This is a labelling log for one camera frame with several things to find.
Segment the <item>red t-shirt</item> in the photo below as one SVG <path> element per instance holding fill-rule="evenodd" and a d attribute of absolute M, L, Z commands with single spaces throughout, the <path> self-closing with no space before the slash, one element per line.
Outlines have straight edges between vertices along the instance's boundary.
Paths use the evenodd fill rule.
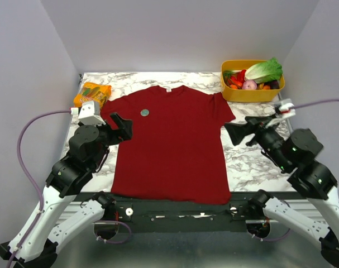
<path fill-rule="evenodd" d="M 149 110 L 143 117 L 140 112 Z M 221 128 L 235 119 L 221 93 L 159 86 L 109 100 L 101 110 L 133 121 L 119 145 L 111 192 L 124 197 L 222 205 L 231 198 Z"/>

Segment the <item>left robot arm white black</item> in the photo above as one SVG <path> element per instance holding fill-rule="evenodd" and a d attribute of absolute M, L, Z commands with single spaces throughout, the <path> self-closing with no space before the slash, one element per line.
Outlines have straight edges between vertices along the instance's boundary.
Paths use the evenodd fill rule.
<path fill-rule="evenodd" d="M 92 223 L 107 221 L 114 215 L 114 199 L 98 192 L 88 203 L 67 220 L 57 221 L 82 188 L 100 171 L 109 148 L 132 139 L 131 120 L 111 114 L 116 128 L 94 116 L 89 123 L 81 123 L 69 140 L 69 150 L 56 162 L 38 191 L 39 203 L 16 235 L 0 244 L 0 257 L 7 267 L 51 267 L 60 251 Z"/>

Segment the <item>round green brooch badge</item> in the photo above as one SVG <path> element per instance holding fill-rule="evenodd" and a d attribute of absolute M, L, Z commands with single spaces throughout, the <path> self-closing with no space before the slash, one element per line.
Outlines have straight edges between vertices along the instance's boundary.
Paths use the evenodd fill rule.
<path fill-rule="evenodd" d="M 146 116 L 148 116 L 149 115 L 149 110 L 148 109 L 143 109 L 141 112 L 140 112 L 140 114 L 143 116 L 143 117 L 146 117 Z"/>

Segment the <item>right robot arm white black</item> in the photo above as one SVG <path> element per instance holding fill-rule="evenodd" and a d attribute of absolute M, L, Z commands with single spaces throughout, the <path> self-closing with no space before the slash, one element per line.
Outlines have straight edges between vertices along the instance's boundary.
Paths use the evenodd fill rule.
<path fill-rule="evenodd" d="M 246 146 L 259 145 L 261 153 L 271 160 L 288 183 L 308 200 L 326 221 L 314 221 L 272 194 L 258 190 L 246 203 L 240 214 L 250 218 L 273 219 L 306 238 L 318 247 L 322 257 L 333 267 L 339 267 L 339 193 L 337 180 L 328 167 L 316 160 L 323 145 L 309 129 L 297 129 L 284 139 L 277 131 L 274 115 L 246 117 L 245 124 L 226 123 L 234 145 L 251 135 Z"/>

